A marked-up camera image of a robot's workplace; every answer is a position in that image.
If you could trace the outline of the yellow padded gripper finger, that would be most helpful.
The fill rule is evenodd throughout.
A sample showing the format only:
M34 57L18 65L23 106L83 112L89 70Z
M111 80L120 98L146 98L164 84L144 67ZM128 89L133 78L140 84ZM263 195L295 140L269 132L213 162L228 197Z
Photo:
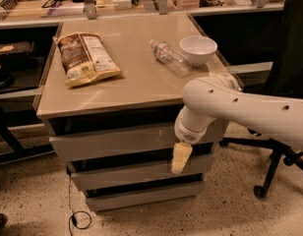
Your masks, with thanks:
M171 162L172 173L180 174L183 171L192 153L192 150L193 150L192 146L187 143L184 143L183 141L176 143L174 145L173 158Z

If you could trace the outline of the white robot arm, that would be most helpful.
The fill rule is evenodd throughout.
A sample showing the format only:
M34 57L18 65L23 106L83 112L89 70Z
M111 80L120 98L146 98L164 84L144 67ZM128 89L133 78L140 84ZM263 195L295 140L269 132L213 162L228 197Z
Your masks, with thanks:
M180 174L192 145L205 135L217 118L240 124L303 151L303 99L245 93L224 73L188 82L182 90L183 108L174 124L178 139L171 171Z

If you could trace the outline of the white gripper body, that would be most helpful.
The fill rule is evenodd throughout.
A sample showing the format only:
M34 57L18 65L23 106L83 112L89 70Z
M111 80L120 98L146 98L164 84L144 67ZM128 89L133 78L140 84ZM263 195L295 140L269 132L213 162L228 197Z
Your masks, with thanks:
M200 141L207 131L208 125L202 120L183 122L183 118L178 116L174 124L174 133L179 141L194 145Z

